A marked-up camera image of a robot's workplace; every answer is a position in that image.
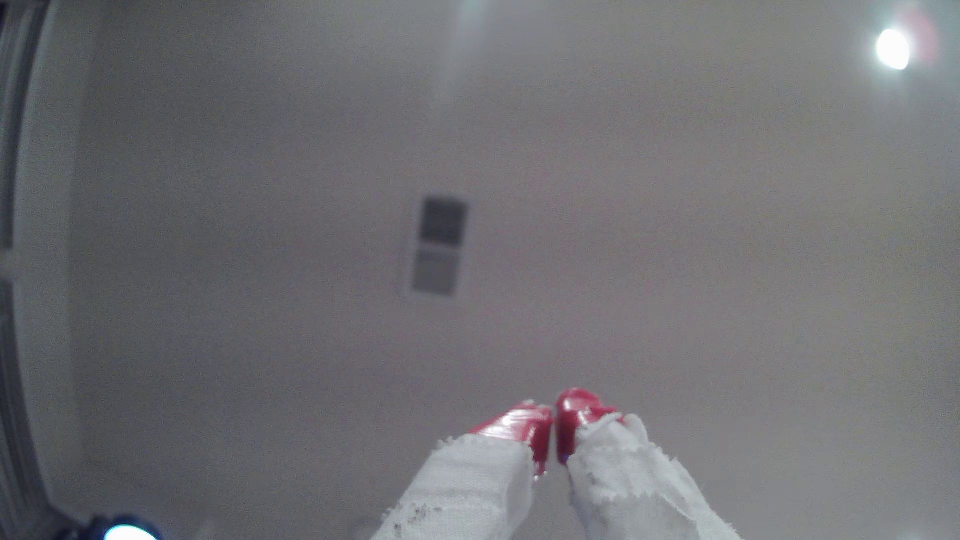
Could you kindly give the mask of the red taped gripper finger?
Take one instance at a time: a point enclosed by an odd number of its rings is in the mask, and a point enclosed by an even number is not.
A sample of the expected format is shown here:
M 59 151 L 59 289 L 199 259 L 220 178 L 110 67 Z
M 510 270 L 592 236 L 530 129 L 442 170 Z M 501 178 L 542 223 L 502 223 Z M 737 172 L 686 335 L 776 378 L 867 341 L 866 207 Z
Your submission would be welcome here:
M 642 418 L 583 388 L 556 401 L 558 462 L 587 539 L 740 539 Z
M 372 539 L 511 539 L 546 472 L 549 406 L 522 401 L 438 442 Z

